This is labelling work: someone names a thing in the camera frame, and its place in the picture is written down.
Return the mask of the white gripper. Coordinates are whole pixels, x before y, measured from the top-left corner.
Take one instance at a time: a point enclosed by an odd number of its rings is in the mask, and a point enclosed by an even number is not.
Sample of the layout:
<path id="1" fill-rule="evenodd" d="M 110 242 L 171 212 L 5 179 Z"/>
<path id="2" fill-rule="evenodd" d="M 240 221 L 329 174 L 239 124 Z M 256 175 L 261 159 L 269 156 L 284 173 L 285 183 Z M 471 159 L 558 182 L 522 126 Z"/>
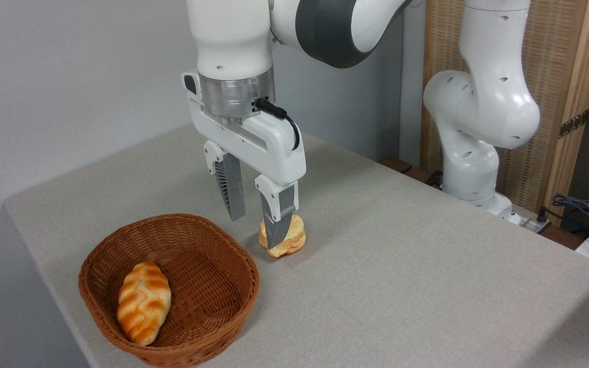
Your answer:
<path id="1" fill-rule="evenodd" d="M 299 209 L 297 180 L 306 173 L 303 144 L 294 150 L 292 126 L 268 113 L 259 112 L 241 126 L 216 121 L 203 110 L 198 73 L 183 73 L 182 83 L 194 126 L 209 140 L 204 144 L 208 170 L 232 221 L 246 214 L 239 160 L 261 174 L 255 184 L 260 191 L 268 249 L 273 249 L 285 240 L 292 214 Z"/>

